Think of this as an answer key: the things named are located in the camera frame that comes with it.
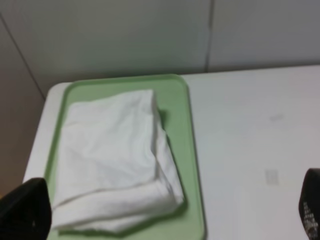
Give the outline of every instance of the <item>white cloth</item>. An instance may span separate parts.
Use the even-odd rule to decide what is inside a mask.
[[[184,201],[152,90],[73,103],[60,133],[52,229],[118,233]]]

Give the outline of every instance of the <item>white table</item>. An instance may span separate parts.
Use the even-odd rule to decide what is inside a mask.
[[[182,76],[208,240],[306,240],[298,202],[320,168],[320,66]],[[24,181],[44,175],[62,95],[47,97]]]

